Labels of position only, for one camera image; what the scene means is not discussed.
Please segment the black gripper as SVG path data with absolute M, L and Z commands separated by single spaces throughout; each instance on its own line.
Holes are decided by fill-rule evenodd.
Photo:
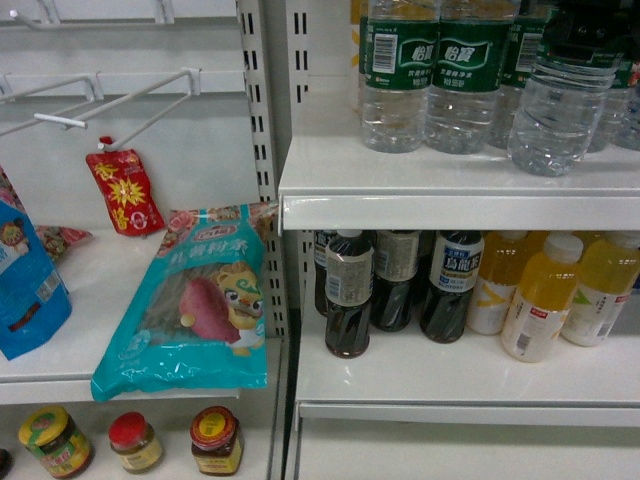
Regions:
M 546 55 L 577 62 L 621 54 L 639 59 L 638 1 L 544 1 L 557 9 L 544 27 Z

